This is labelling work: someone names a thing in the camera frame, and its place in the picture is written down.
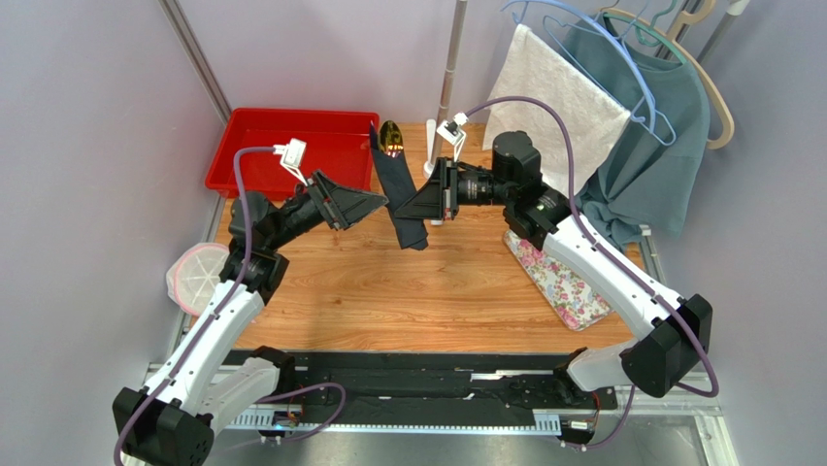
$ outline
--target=wooden tabletop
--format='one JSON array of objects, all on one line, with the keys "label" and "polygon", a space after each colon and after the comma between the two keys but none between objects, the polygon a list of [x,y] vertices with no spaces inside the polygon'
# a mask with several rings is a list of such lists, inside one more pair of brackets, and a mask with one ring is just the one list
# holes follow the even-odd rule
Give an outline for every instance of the wooden tabletop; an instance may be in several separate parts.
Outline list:
[{"label": "wooden tabletop", "polygon": [[[417,186],[424,183],[423,124],[401,124]],[[468,125],[462,159],[489,166],[484,126]],[[451,149],[444,145],[445,154]],[[381,192],[374,174],[373,190]],[[228,244],[230,205],[216,241]],[[423,251],[400,250],[382,209],[348,231],[319,225],[280,249],[290,266],[237,348],[570,352],[628,340],[616,314],[569,330],[503,243],[501,207],[462,207],[431,226]],[[637,248],[628,255],[642,267]]]}]

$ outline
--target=red tray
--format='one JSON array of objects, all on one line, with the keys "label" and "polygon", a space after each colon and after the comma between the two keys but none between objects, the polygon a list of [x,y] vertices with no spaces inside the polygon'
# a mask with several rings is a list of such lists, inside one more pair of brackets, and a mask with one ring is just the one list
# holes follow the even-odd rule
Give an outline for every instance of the red tray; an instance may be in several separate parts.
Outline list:
[{"label": "red tray", "polygon": [[[251,146],[287,144],[291,138],[307,143],[302,174],[321,170],[336,183],[371,189],[370,124],[379,128],[379,116],[358,112],[310,110],[236,109],[230,116],[205,184],[223,197],[238,197],[233,174],[236,151]],[[241,159],[244,187],[282,201],[293,195],[295,177],[272,153],[250,153]]]}]

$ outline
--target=wooden hanger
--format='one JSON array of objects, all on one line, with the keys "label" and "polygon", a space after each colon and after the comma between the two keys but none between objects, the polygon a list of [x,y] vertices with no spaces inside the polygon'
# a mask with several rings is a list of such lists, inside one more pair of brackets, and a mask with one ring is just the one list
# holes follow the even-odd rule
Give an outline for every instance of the wooden hanger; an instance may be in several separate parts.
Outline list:
[{"label": "wooden hanger", "polygon": [[[675,25],[670,28],[670,32],[674,33],[674,35],[678,34],[678,30],[681,24],[695,24],[698,21],[707,17],[714,7],[714,0],[707,0],[707,2],[702,5],[701,10],[694,14],[688,14],[687,12],[681,12],[678,15],[678,19],[676,19]],[[622,10],[618,10],[615,8],[609,8],[606,10],[606,13],[611,13],[613,15],[617,15],[619,17],[626,17],[628,19],[635,19],[634,14],[629,12],[624,12]],[[637,22],[640,24],[650,27],[648,21],[639,18]],[[721,125],[723,127],[721,131],[721,135],[717,139],[709,139],[707,141],[707,148],[708,149],[721,149],[732,140],[733,134],[735,134],[735,121],[732,119],[732,113],[729,111],[729,107],[727,107],[726,102],[723,100],[723,96],[721,96],[720,91],[715,86],[715,83],[712,82],[710,75],[704,70],[703,67],[698,63],[698,61],[693,57],[686,49],[684,49],[678,42],[675,41],[675,37],[670,37],[669,33],[664,34],[659,29],[654,28],[654,30],[664,38],[668,39],[672,46],[674,46],[680,53],[686,58],[686,61],[691,63],[693,67],[695,67],[695,71],[698,72],[698,77],[701,79],[701,83],[704,85],[704,90],[707,92],[707,96],[712,103],[712,106],[715,108],[715,112],[718,113],[718,117],[721,120]]]}]

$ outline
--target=teal shirt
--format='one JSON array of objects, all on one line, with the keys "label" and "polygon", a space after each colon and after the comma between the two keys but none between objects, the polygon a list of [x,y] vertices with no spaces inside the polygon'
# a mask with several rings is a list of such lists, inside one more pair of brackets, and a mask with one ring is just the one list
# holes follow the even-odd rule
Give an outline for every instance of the teal shirt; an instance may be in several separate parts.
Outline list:
[{"label": "teal shirt", "polygon": [[[606,19],[599,21],[617,35]],[[623,31],[626,25],[619,21],[617,28]],[[634,31],[628,41],[637,41]],[[631,110],[641,100],[638,82],[606,38],[573,28],[564,45],[620,105]],[[631,47],[629,52],[655,98],[655,108],[669,119],[678,138],[666,147],[640,124],[630,122],[609,157],[578,194],[582,212],[619,248],[643,238],[640,224],[680,234],[710,132],[710,104],[692,64],[654,58]],[[648,117],[645,104],[638,115]],[[661,140],[670,140],[662,118],[655,132]]]}]

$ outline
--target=floral fabric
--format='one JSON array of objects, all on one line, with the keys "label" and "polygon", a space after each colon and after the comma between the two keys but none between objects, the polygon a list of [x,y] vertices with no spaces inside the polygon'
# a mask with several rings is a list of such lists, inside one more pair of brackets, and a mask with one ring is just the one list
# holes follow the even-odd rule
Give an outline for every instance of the floral fabric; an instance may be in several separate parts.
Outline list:
[{"label": "floral fabric", "polygon": [[567,327],[580,331],[612,312],[605,299],[557,259],[534,249],[511,230],[503,240]]}]

